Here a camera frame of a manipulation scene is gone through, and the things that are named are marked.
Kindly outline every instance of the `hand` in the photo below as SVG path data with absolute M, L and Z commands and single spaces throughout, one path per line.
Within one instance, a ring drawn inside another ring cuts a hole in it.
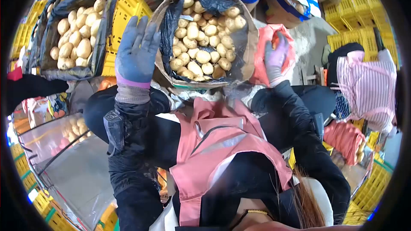
M 137 16 L 131 17 L 118 47 L 115 61 L 117 84 L 149 89 L 161 33 L 155 32 L 156 25 L 152 23 L 144 34 L 147 16 L 143 16 L 138 25 L 137 21 Z
M 273 88 L 285 80 L 281 74 L 281 68 L 288 54 L 288 40 L 281 32 L 277 31 L 277 36 L 280 40 L 277 48 L 274 50 L 271 41 L 265 44 L 265 70 L 270 82 L 270 87 Z

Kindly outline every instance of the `basket of potatoes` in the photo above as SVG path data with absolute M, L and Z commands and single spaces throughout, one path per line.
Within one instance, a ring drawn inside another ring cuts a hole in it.
M 117 0 L 64 0 L 53 6 L 42 39 L 40 72 L 48 79 L 100 76 Z
M 252 76 L 258 29 L 240 0 L 164 0 L 152 20 L 162 33 L 156 66 L 172 85 L 208 89 Z

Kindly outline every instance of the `glove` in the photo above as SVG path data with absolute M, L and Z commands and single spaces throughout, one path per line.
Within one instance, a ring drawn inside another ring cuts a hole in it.
M 133 16 L 126 25 L 115 61 L 117 78 L 116 101 L 145 104 L 150 100 L 149 88 L 154 72 L 154 62 L 160 45 L 161 33 L 150 24 L 145 33 L 148 17 L 138 23 Z
M 271 45 L 271 41 L 267 41 L 265 44 L 265 70 L 270 82 L 270 88 L 275 87 L 285 80 L 281 74 L 281 68 L 284 64 L 288 54 L 288 40 L 281 32 L 277 31 L 277 36 L 280 39 L 277 48 L 274 50 Z

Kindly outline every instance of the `black sleeve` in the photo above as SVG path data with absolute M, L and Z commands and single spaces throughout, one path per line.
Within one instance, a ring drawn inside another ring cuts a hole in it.
M 351 198 L 350 185 L 316 135 L 314 120 L 301 98 L 292 90 L 290 82 L 283 81 L 273 88 L 273 93 L 290 118 L 290 128 L 295 134 L 293 146 L 296 165 L 307 176 L 321 183 L 331 202 L 334 224 L 341 224 Z
M 148 107 L 149 103 L 116 102 L 115 110 L 105 116 L 112 150 L 109 156 L 110 182 L 117 199 L 122 231 L 148 230 L 163 210 L 156 168 L 148 166 L 143 157 Z

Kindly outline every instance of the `cardboard box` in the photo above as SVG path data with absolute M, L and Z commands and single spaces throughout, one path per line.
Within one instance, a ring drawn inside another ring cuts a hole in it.
M 244 5 L 244 3 L 241 2 L 241 0 L 232 0 L 232 1 L 234 1 L 236 5 L 238 5 L 239 7 L 243 9 L 244 18 L 246 19 L 248 23 L 247 45 L 244 49 L 244 54 L 243 54 L 244 64 L 241 68 L 242 77 L 240 80 L 235 80 L 232 82 L 234 84 L 240 84 L 246 80 L 249 80 L 249 78 L 254 73 L 254 53 L 257 49 L 259 31 L 257 27 L 255 26 L 253 22 L 253 18 L 250 12 L 247 10 L 247 7 Z M 167 11 L 168 6 L 175 2 L 178 2 L 178 0 L 164 0 L 160 4 L 160 6 L 156 9 L 156 11 L 153 13 L 152 21 L 154 21 L 158 26 L 160 26 L 164 18 L 164 15 Z M 160 50 L 157 51 L 155 65 L 158 68 L 158 70 L 161 72 L 161 74 L 167 79 L 167 81 L 170 82 L 176 88 L 188 89 L 188 90 L 203 90 L 203 89 L 212 89 L 216 87 L 227 86 L 230 84 L 229 82 L 226 82 L 226 81 L 207 83 L 207 82 L 196 82 L 196 81 L 186 82 L 183 80 L 174 79 L 170 77 L 167 74 L 166 70 L 164 69 L 164 63 L 162 60 L 162 55 L 161 55 Z

